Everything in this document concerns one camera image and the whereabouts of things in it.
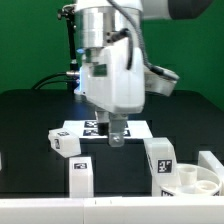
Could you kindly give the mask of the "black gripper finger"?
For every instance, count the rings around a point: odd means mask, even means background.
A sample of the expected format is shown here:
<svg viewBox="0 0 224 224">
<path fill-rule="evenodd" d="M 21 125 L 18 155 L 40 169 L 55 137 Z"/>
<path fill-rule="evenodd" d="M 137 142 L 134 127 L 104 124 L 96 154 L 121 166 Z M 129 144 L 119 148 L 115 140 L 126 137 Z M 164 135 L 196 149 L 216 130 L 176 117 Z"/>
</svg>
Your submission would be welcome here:
<svg viewBox="0 0 224 224">
<path fill-rule="evenodd" d="M 97 120 L 98 134 L 100 136 L 107 136 L 109 128 L 109 113 L 106 111 L 97 111 L 96 120 Z"/>
<path fill-rule="evenodd" d="M 108 141 L 111 147 L 124 145 L 124 131 L 127 118 L 126 114 L 109 114 Z"/>
</svg>

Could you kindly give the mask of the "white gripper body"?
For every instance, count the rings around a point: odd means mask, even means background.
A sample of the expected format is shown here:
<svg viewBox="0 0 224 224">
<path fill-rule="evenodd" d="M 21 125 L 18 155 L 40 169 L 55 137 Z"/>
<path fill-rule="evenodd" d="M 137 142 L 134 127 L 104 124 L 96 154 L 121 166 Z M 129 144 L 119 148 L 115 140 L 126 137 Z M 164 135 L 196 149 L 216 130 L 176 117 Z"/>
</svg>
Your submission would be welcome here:
<svg viewBox="0 0 224 224">
<path fill-rule="evenodd" d="M 130 70 L 127 61 L 127 38 L 103 48 L 97 65 L 84 62 L 81 67 L 81 93 L 88 101 L 111 113 L 140 113 L 145 102 L 141 50 L 133 49 Z"/>
</svg>

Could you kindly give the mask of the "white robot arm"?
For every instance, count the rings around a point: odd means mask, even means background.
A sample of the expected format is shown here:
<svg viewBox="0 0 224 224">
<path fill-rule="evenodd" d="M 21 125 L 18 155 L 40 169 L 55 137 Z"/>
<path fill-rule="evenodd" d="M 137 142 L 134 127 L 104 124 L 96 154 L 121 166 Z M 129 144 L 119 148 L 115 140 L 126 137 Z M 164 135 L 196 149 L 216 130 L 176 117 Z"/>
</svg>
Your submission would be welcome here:
<svg viewBox="0 0 224 224">
<path fill-rule="evenodd" d="M 98 131 L 112 147 L 124 144 L 130 114 L 143 110 L 145 93 L 168 96 L 179 76 L 149 62 L 140 23 L 199 17 L 214 0 L 77 0 L 78 92 L 96 107 Z"/>
</svg>

